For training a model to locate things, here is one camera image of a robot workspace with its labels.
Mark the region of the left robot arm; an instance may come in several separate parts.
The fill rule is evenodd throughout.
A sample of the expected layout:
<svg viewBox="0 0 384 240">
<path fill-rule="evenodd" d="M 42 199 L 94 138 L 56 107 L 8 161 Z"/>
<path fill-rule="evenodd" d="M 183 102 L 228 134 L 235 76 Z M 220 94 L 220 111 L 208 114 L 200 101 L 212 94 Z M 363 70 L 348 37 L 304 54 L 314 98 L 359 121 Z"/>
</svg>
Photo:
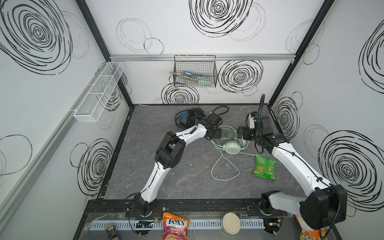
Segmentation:
<svg viewBox="0 0 384 240">
<path fill-rule="evenodd" d="M 168 172 L 182 159 L 187 145 L 202 138 L 221 138 L 222 115 L 229 110 L 228 106 L 218 106 L 206 115 L 201 108 L 191 108 L 175 115 L 175 123 L 182 131 L 166 133 L 156 150 L 155 165 L 146 185 L 134 194 L 133 202 L 142 216 L 151 214 L 160 186 Z"/>
</svg>

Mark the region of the black blue headphones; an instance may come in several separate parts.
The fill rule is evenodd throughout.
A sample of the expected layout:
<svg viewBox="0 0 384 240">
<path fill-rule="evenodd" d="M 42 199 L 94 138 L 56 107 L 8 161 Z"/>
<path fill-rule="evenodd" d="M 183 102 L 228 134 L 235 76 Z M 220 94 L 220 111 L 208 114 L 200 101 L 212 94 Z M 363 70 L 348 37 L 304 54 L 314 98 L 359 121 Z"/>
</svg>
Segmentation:
<svg viewBox="0 0 384 240">
<path fill-rule="evenodd" d="M 178 128 L 188 129 L 196 124 L 196 121 L 203 120 L 206 117 L 201 108 L 191 108 L 182 110 L 175 115 L 175 124 Z"/>
</svg>

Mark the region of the mint green headphones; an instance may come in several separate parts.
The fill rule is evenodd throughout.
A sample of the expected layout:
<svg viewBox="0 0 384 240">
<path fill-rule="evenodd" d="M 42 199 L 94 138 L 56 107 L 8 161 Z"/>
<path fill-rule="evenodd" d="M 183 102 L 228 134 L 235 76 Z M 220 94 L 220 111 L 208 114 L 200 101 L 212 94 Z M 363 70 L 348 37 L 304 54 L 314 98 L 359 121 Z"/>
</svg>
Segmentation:
<svg viewBox="0 0 384 240">
<path fill-rule="evenodd" d="M 237 130 L 239 129 L 236 126 L 228 126 L 228 125 L 222 125 L 219 127 L 221 130 L 221 136 L 218 139 L 212 139 L 210 140 L 211 144 L 215 147 L 215 149 L 220 153 L 220 157 L 216 160 L 214 165 L 211 168 L 211 177 L 220 182 L 228 182 L 230 180 L 233 180 L 237 178 L 241 171 L 239 168 L 233 164 L 228 158 L 224 156 L 224 153 L 228 155 L 249 155 L 251 154 L 244 153 L 244 150 L 246 150 L 249 146 L 250 141 L 244 140 L 240 137 L 238 137 Z M 234 167 L 236 170 L 236 174 L 234 176 L 231 176 L 227 179 L 221 179 L 214 176 L 214 170 L 220 160 L 225 160 L 227 163 L 230 164 L 230 166 Z"/>
</svg>

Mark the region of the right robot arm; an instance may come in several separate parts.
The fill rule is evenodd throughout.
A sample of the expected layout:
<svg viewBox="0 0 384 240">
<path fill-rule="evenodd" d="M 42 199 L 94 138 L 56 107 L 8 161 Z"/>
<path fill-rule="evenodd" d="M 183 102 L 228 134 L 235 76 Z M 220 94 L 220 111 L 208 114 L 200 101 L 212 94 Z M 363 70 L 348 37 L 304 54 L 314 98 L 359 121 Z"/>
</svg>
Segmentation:
<svg viewBox="0 0 384 240">
<path fill-rule="evenodd" d="M 253 141 L 261 154 L 267 151 L 279 160 L 292 174 L 305 192 L 305 198 L 290 196 L 279 191 L 262 194 L 261 210 L 271 214 L 277 210 L 301 217 L 314 230 L 332 228 L 346 220 L 348 193 L 341 185 L 334 185 L 305 161 L 289 140 L 275 133 L 270 117 L 263 115 L 265 95 L 261 96 L 259 109 L 246 116 L 246 125 L 238 137 Z"/>
</svg>

